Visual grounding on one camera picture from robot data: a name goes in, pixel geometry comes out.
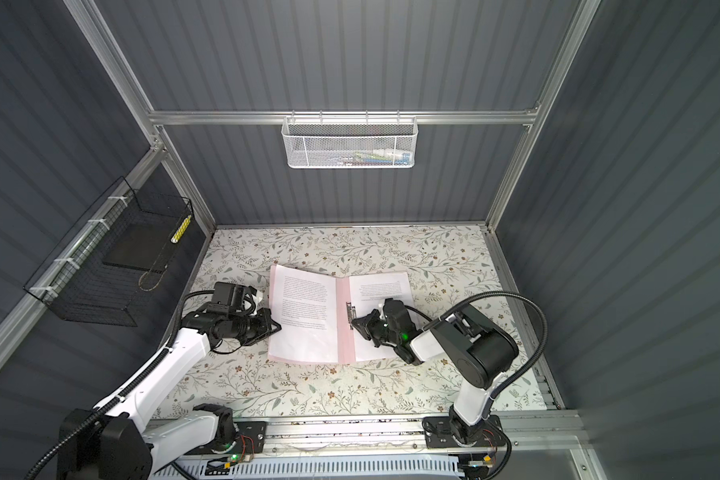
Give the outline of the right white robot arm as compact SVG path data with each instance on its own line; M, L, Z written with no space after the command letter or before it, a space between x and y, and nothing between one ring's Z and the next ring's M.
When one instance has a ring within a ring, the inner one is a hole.
M448 413L446 427L430 433L449 432L459 446L472 446L487 430L495 400L527 365L510 368L519 357L517 342L481 311L465 304L432 319L399 299L387 298L364 316L352 315L350 328L374 347L389 347L404 362L420 365L442 354L461 375L459 394Z

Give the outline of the pink file folder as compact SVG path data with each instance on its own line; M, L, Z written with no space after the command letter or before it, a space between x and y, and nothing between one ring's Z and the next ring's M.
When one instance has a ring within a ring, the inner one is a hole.
M349 295L349 278L337 278L337 331L338 331L338 347L339 347L339 362L337 364L353 364L355 361L355 349L354 349L354 333L356 330L350 329L346 306L347 302L350 302Z

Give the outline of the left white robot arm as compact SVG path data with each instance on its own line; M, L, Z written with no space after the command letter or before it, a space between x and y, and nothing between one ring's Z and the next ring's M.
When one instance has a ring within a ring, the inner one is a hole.
M263 449L265 426L236 424L231 408L194 406L158 427L150 421L189 370L222 344L253 346L280 331L261 295L250 286L218 282L209 301L177 320L166 343L123 385L90 410L63 421L52 454L60 479L147 479L184 454L201 448L232 463Z

